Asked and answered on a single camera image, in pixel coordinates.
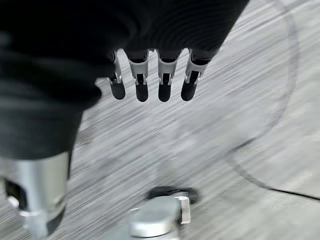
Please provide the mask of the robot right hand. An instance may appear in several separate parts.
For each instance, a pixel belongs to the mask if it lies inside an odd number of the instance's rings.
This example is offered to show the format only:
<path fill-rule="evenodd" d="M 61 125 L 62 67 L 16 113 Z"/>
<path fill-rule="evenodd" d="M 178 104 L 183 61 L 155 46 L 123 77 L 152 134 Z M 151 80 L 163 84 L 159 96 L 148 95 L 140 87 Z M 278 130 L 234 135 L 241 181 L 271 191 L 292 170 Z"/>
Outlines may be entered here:
<path fill-rule="evenodd" d="M 3 0 L 0 3 L 0 176 L 27 229 L 45 240 L 60 225 L 83 114 L 101 98 L 99 78 L 125 97 L 124 50 L 140 102 L 148 54 L 158 53 L 158 97 L 170 97 L 189 50 L 181 97 L 193 98 L 246 0 Z"/>

